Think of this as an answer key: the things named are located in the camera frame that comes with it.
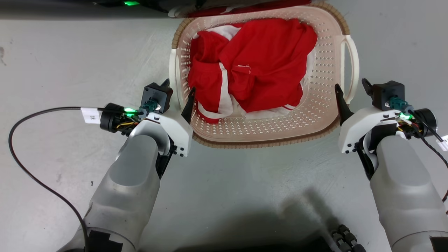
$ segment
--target red clothing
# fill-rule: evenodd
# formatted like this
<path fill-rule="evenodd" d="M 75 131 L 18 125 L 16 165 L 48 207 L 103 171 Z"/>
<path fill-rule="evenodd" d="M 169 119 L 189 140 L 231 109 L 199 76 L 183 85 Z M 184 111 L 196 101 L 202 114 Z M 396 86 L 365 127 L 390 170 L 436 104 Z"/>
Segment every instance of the red clothing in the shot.
<path fill-rule="evenodd" d="M 220 112 L 222 92 L 246 112 L 299 104 L 307 55 L 317 41 L 311 26 L 275 18 L 243 24 L 230 41 L 215 32 L 198 35 L 191 42 L 189 85 L 206 111 Z"/>

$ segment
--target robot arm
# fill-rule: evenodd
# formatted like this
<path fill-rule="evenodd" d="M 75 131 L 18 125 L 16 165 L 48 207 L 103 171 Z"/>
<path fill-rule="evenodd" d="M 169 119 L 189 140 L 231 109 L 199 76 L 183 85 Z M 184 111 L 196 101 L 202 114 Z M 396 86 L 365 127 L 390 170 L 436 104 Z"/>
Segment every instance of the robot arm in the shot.
<path fill-rule="evenodd" d="M 372 86 L 365 79 L 362 83 L 372 96 L 373 107 L 355 114 L 345 104 L 339 85 L 336 86 L 341 119 L 340 151 L 358 153 L 393 252 L 447 251 L 448 219 L 444 204 L 408 142 L 412 137 L 431 135 L 424 123 L 435 130 L 434 115 L 428 109 L 392 104 L 392 97 L 404 100 L 403 84 Z M 406 115 L 410 109 L 425 122 Z"/>
<path fill-rule="evenodd" d="M 184 111 L 171 106 L 169 80 L 145 87 L 139 112 L 143 115 L 103 112 L 100 127 L 128 136 L 116 161 L 98 185 L 84 217 L 91 252 L 135 252 L 149 222 L 160 180 L 171 156 L 188 156 L 193 129 L 190 118 L 194 89 Z M 130 111 L 116 104 L 108 109 Z M 58 252 L 83 252 L 81 227 Z"/>

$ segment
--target black cable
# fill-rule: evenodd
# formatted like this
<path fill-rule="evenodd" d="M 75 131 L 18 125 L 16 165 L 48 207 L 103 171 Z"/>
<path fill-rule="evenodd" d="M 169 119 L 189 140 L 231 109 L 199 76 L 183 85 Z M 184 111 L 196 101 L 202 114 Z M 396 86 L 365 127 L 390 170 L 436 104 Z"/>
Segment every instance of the black cable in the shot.
<path fill-rule="evenodd" d="M 446 161 L 446 159 L 442 156 L 442 154 L 440 154 L 434 147 L 432 147 L 428 141 L 426 141 L 426 139 L 423 137 L 423 135 L 420 133 L 419 128 L 417 128 L 417 126 L 412 125 L 412 127 L 415 129 L 415 132 L 417 133 L 418 137 L 423 141 L 423 143 L 429 148 L 431 149 L 435 154 L 437 154 L 440 159 L 442 159 L 442 161 L 445 163 L 446 167 L 448 168 L 448 162 Z M 445 202 L 448 198 L 448 191 L 445 193 L 445 196 L 442 198 L 442 201 Z"/>
<path fill-rule="evenodd" d="M 413 111 L 408 111 L 409 114 L 411 114 L 413 117 L 415 117 L 417 120 L 423 123 L 423 125 L 442 143 L 444 140 L 437 134 L 435 130 L 433 130 L 429 125 L 426 123 L 425 120 L 423 120 L 421 117 L 419 117 L 416 113 Z"/>
<path fill-rule="evenodd" d="M 104 108 L 97 108 L 99 111 L 104 111 L 104 112 L 110 112 L 110 113 L 126 113 L 126 114 L 139 114 L 138 112 L 125 112 L 125 111 L 118 111 L 118 110 L 111 110 L 111 109 L 104 109 Z M 61 110 L 81 110 L 81 107 L 60 107 L 60 108 L 53 108 L 53 109 L 46 109 L 40 112 L 36 112 L 34 114 L 31 114 L 27 117 L 22 118 L 21 120 L 19 120 L 18 122 L 16 122 L 16 124 L 14 124 L 14 126 L 11 128 L 11 131 L 9 132 L 9 137 L 8 137 L 8 145 L 9 145 L 9 151 L 11 152 L 11 155 L 13 156 L 15 162 L 20 166 L 20 168 L 22 168 L 22 170 L 28 175 L 30 176 L 34 181 L 36 181 L 39 185 L 41 185 L 43 188 L 49 190 L 52 194 L 58 196 L 61 200 L 63 200 L 72 210 L 73 212 L 75 212 L 76 217 L 78 217 L 79 222 L 81 223 L 81 227 L 82 227 L 82 232 L 84 234 L 84 243 L 85 243 L 85 247 L 84 247 L 84 252 L 89 252 L 89 244 L 87 242 L 87 226 L 86 223 L 84 222 L 83 218 L 81 217 L 81 215 L 79 214 L 79 212 L 76 210 L 76 208 L 70 203 L 70 201 L 68 201 L 66 198 L 64 198 L 62 195 L 60 195 L 59 193 L 57 193 L 55 190 L 51 189 L 50 187 L 48 187 L 46 184 L 42 183 L 40 180 L 38 180 L 33 174 L 31 174 L 31 172 L 29 172 L 25 166 L 19 161 L 19 159 L 17 158 L 17 155 L 14 151 L 13 148 L 13 134 L 14 131 L 17 129 L 17 127 L 22 124 L 24 121 L 31 119 L 33 117 L 36 117 L 38 115 L 42 115 L 42 114 L 46 114 L 46 113 L 50 113 L 50 112 L 54 112 L 54 111 L 61 111 Z"/>

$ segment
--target laundry basket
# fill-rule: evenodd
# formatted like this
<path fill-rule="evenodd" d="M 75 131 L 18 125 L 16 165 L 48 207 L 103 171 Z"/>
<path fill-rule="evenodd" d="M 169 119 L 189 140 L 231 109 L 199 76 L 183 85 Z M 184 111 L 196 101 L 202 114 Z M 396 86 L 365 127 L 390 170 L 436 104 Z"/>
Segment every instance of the laundry basket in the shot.
<path fill-rule="evenodd" d="M 193 139 L 212 148 L 260 148 L 299 143 L 323 137 L 339 124 L 334 85 L 345 91 L 347 104 L 352 100 L 359 79 L 359 60 L 344 17 L 331 5 L 320 2 L 254 13 L 216 17 L 187 18 L 179 26 L 172 42 L 170 82 L 177 89 L 184 107 L 190 87 L 190 42 L 198 31 L 226 24 L 264 18 L 298 18 L 314 27 L 318 35 L 313 72 L 303 85 L 300 104 L 288 115 L 245 120 L 241 115 L 209 124 L 193 111 Z M 351 58 L 350 86 L 344 85 L 345 45 Z"/>

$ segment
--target white trim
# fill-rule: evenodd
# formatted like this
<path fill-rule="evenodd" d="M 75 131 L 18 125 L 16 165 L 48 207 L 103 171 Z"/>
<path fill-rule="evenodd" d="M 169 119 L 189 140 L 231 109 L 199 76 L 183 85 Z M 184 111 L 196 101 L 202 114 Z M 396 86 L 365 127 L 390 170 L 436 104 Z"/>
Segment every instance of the white trim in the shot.
<path fill-rule="evenodd" d="M 292 105 L 289 105 L 289 104 L 286 104 L 284 107 L 287 108 L 287 109 L 295 109 L 296 108 L 296 107 L 294 107 Z"/>
<path fill-rule="evenodd" d="M 306 72 L 305 72 L 305 76 L 303 76 L 302 81 L 300 81 L 300 83 L 302 84 L 302 88 L 305 85 L 305 83 L 308 82 L 308 78 L 313 73 L 313 67 L 314 67 L 314 62 L 316 61 L 316 55 L 317 55 L 317 50 L 316 50 L 316 47 L 314 47 L 313 50 L 311 50 L 311 52 L 306 57 Z"/>
<path fill-rule="evenodd" d="M 220 14 L 226 14 L 226 13 L 231 12 L 231 11 L 234 10 L 234 9 L 241 8 L 241 7 L 246 7 L 246 6 L 248 6 L 248 5 L 245 5 L 245 4 L 237 4 L 237 5 L 233 5 L 233 6 L 227 6 L 227 8 L 225 9 L 225 11 L 224 11 L 224 12 L 221 12 Z"/>
<path fill-rule="evenodd" d="M 252 119 L 265 119 L 265 118 L 273 118 L 273 117 L 279 117 L 287 115 L 291 112 L 290 109 L 286 109 L 284 107 L 274 108 L 274 109 L 266 109 L 266 110 L 260 110 L 260 111 L 253 111 L 246 113 L 243 108 L 241 108 L 240 105 L 238 105 L 238 109 L 241 112 L 241 115 L 246 120 L 252 120 Z"/>
<path fill-rule="evenodd" d="M 220 95 L 220 104 L 218 107 L 218 113 L 207 111 L 201 103 L 198 102 L 198 109 L 207 118 L 210 119 L 219 119 L 223 117 L 227 117 L 233 113 L 233 105 L 232 99 L 230 98 L 230 94 L 228 93 L 228 78 L 227 78 L 227 70 L 224 68 L 223 63 L 220 62 L 220 68 L 222 72 L 222 84 L 221 84 L 221 95 Z"/>
<path fill-rule="evenodd" d="M 210 28 L 208 30 L 208 32 L 215 32 L 223 37 L 225 37 L 226 39 L 228 39 L 229 41 L 235 37 L 235 35 L 241 30 L 241 28 L 237 28 L 231 25 L 226 25 L 226 26 L 218 26 L 218 27 L 213 27 Z M 196 33 L 193 35 L 193 39 L 197 39 L 199 38 L 199 35 Z"/>

